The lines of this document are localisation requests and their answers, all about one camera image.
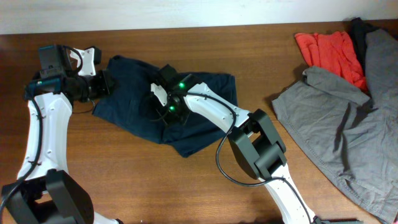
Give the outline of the navy blue shorts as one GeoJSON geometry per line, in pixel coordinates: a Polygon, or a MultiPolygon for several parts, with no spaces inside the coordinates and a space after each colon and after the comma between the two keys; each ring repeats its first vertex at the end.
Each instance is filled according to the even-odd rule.
{"type": "Polygon", "coordinates": [[[197,113],[184,123],[165,124],[157,112],[159,101],[150,94],[150,84],[159,68],[147,62],[116,55],[107,69],[118,87],[97,102],[92,114],[115,124],[140,138],[172,146],[182,157],[206,148],[224,136],[224,132],[197,113]]]}

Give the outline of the black garment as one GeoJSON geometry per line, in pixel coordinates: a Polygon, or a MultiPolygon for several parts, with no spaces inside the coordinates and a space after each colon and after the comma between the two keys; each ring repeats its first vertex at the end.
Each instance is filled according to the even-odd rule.
{"type": "Polygon", "coordinates": [[[366,58],[366,35],[370,32],[374,32],[379,28],[364,22],[360,17],[354,18],[350,22],[349,36],[353,42],[354,51],[356,53],[358,62],[365,69],[365,58],[366,58]]]}

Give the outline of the grey shorts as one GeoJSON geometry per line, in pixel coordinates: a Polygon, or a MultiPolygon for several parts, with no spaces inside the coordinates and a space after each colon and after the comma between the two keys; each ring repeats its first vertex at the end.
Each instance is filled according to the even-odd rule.
{"type": "Polygon", "coordinates": [[[310,67],[273,102],[279,122],[329,181],[386,223],[397,219],[397,41],[365,37],[368,92],[310,67]]]}

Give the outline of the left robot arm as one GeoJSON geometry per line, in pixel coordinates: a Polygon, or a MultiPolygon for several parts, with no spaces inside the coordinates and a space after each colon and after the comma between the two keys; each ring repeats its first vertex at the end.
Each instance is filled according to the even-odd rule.
{"type": "Polygon", "coordinates": [[[120,224],[94,210],[67,166],[74,102],[94,102],[114,89],[110,72],[95,69],[101,51],[49,45],[39,49],[39,59],[41,69],[24,88],[30,115],[24,160],[17,180],[1,189],[1,210],[16,223],[120,224]]]}

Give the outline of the red orange garment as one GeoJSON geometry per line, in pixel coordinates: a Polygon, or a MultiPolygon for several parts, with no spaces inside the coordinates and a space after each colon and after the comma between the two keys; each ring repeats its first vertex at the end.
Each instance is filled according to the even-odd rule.
{"type": "Polygon", "coordinates": [[[295,41],[308,66],[328,70],[368,92],[363,68],[354,51],[353,41],[347,32],[332,34],[297,33],[295,41]]]}

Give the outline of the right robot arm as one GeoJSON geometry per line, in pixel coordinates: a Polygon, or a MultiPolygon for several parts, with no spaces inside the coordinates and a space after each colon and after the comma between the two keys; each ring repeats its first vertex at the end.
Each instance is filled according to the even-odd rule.
{"type": "Polygon", "coordinates": [[[321,222],[292,180],[286,146],[267,113],[241,109],[197,76],[182,77],[169,65],[160,69],[150,90],[174,119],[192,112],[220,128],[240,168],[255,180],[252,186],[267,189],[284,223],[321,222]]]}

